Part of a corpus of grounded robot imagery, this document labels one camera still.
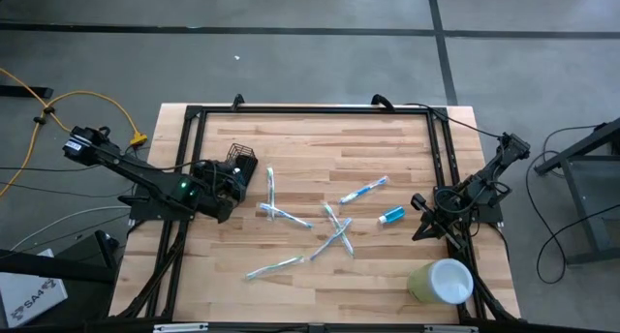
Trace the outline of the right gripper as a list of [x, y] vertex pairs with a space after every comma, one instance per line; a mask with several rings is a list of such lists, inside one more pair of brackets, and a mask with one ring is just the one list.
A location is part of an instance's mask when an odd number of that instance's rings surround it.
[[412, 196], [411, 205], [421, 212], [420, 226], [412, 236], [413, 240], [445, 237], [457, 251], [466, 247], [464, 238], [453, 230], [455, 224], [461, 221], [460, 218], [454, 217], [439, 208], [429, 208], [426, 199], [421, 194]]

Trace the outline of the black aluminium table frame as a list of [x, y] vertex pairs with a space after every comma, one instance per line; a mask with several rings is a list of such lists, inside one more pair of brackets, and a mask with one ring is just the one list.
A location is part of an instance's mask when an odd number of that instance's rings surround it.
[[[164, 277], [176, 285], [167, 322], [207, 322], [224, 329], [297, 333], [353, 333], [391, 329], [422, 331], [425, 325], [472, 326], [451, 305], [422, 304], [406, 289], [413, 269], [450, 254], [444, 239], [413, 241], [419, 213], [379, 227], [377, 217], [411, 196], [429, 197], [483, 167], [476, 119], [468, 106], [447, 106], [437, 117], [415, 106], [164, 104], [149, 159], [171, 161], [183, 136], [185, 154], [219, 155], [231, 143], [252, 147], [260, 166], [246, 200], [218, 224], [198, 216], [189, 225], [181, 263]], [[300, 228], [270, 223], [259, 204], [266, 197], [265, 166], [276, 174], [278, 205], [313, 223]], [[388, 182], [356, 200], [339, 199], [383, 176]], [[333, 209], [355, 257], [341, 238], [314, 261], [310, 256], [337, 229], [322, 202]], [[244, 276], [292, 257], [301, 264], [247, 281]]]

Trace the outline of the black equipment stand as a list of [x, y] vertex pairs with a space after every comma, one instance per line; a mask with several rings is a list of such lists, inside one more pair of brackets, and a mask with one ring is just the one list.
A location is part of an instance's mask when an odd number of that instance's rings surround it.
[[0, 249], [0, 272], [70, 281], [113, 284], [120, 243], [102, 230], [82, 238], [54, 257]]

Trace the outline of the white cardboard box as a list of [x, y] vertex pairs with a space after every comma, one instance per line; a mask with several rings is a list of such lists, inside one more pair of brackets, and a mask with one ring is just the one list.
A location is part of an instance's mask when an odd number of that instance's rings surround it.
[[0, 300], [9, 328], [28, 323], [67, 299], [60, 279], [0, 272]]

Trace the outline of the silver bracket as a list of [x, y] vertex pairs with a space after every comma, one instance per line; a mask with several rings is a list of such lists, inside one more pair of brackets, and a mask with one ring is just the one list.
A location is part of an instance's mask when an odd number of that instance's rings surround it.
[[152, 333], [206, 333], [208, 328], [207, 322], [167, 323], [155, 325]]
[[423, 333], [480, 333], [475, 326], [467, 325], [425, 325]]

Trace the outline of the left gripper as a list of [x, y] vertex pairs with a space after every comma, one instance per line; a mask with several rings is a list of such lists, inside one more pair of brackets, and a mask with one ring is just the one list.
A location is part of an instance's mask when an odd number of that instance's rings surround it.
[[197, 211], [217, 220], [218, 224], [227, 221], [234, 206], [246, 197], [246, 182], [242, 177], [234, 177], [240, 166], [230, 161], [205, 160], [196, 164], [196, 177], [203, 187]]

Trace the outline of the black floor bar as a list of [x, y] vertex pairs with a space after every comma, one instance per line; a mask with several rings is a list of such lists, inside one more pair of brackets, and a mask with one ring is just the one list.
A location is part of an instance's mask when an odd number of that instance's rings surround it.
[[50, 99], [54, 90], [48, 87], [10, 86], [0, 84], [0, 97]]

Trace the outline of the black metal stand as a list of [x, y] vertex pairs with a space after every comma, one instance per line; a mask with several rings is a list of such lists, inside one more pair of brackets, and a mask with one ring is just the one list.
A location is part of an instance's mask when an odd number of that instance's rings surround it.
[[535, 167], [545, 175], [556, 168], [563, 170], [582, 224], [588, 252], [566, 257], [567, 265], [581, 265], [620, 258], [605, 226], [606, 219], [620, 220], [620, 154], [595, 155], [593, 152], [614, 141], [620, 141], [620, 117], [603, 125], [550, 159]]

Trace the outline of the green toothbrush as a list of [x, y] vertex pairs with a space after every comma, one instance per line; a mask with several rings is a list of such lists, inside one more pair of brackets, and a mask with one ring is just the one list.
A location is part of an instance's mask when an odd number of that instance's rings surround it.
[[[333, 209], [329, 206], [329, 204], [327, 202], [322, 202], [322, 205], [323, 205], [327, 215], [329, 216], [333, 226], [337, 229], [337, 231], [340, 231], [342, 229], [342, 226], [340, 225], [337, 217], [335, 216], [335, 213], [334, 213]], [[346, 236], [346, 234], [344, 232], [340, 234], [340, 238], [341, 238], [343, 244], [345, 245], [345, 248], [346, 248], [347, 252], [349, 253], [349, 255], [351, 257], [355, 257], [354, 248], [353, 248], [351, 242], [349, 241], [348, 237]]]
[[280, 270], [287, 266], [301, 264], [305, 261], [305, 257], [292, 257], [286, 260], [282, 260], [280, 262], [270, 264], [264, 267], [261, 267], [257, 270], [251, 271], [244, 276], [244, 279], [247, 281], [254, 280], [258, 277], [261, 277], [264, 274]]

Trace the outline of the blue toothbrush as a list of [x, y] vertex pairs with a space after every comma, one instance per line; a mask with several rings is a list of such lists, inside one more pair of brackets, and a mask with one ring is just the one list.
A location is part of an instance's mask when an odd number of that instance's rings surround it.
[[314, 259], [322, 252], [324, 251], [335, 239], [339, 238], [341, 235], [344, 234], [345, 230], [347, 229], [347, 227], [349, 226], [349, 224], [352, 222], [351, 218], [347, 218], [345, 219], [343, 226], [338, 229], [334, 234], [332, 234], [326, 241], [325, 243], [319, 247], [311, 256], [310, 256], [310, 260], [314, 261]]
[[306, 228], [312, 228], [313, 227], [313, 225], [311, 223], [303, 221], [303, 220], [299, 219], [298, 217], [295, 217], [295, 216], [291, 215], [290, 213], [288, 213], [288, 212], [286, 212], [284, 210], [281, 210], [281, 209], [279, 209], [279, 208], [277, 208], [275, 206], [272, 206], [272, 205], [269, 205], [269, 204], [266, 204], [266, 203], [261, 203], [260, 204], [260, 208], [267, 213], [267, 218], [269, 220], [274, 220], [276, 217], [282, 217], [282, 218], [285, 218], [285, 219], [287, 219], [289, 221], [292, 221], [292, 222], [295, 222], [295, 223], [297, 223], [299, 225], [302, 225], [302, 226], [304, 226]]
[[369, 184], [363, 186], [362, 188], [360, 188], [360, 189], [358, 189], [358, 190], [356, 190], [356, 191], [354, 191], [352, 193], [349, 193], [348, 195], [346, 195], [344, 197], [341, 197], [339, 199], [339, 203], [340, 204], [350, 203], [350, 202], [356, 200], [357, 198], [367, 194], [371, 190], [373, 190], [373, 189], [375, 189], [377, 187], [385, 185], [387, 182], [388, 182], [388, 177], [387, 176], [383, 176], [382, 178], [378, 179], [377, 181], [369, 183]]

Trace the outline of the small crumpled plastic wrapper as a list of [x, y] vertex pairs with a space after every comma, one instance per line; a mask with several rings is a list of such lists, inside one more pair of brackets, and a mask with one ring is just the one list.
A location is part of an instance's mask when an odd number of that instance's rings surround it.
[[267, 211], [267, 217], [270, 221], [274, 221], [275, 214], [272, 210], [275, 207], [275, 182], [274, 182], [274, 171], [271, 166], [266, 168], [267, 172], [267, 187], [268, 187], [268, 196], [267, 196], [267, 204], [270, 207]]

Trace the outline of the green cup white inside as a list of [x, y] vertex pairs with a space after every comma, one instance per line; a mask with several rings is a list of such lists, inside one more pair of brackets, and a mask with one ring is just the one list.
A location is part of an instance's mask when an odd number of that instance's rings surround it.
[[422, 303], [459, 305], [473, 294], [474, 281], [463, 263], [443, 258], [413, 270], [407, 290]]

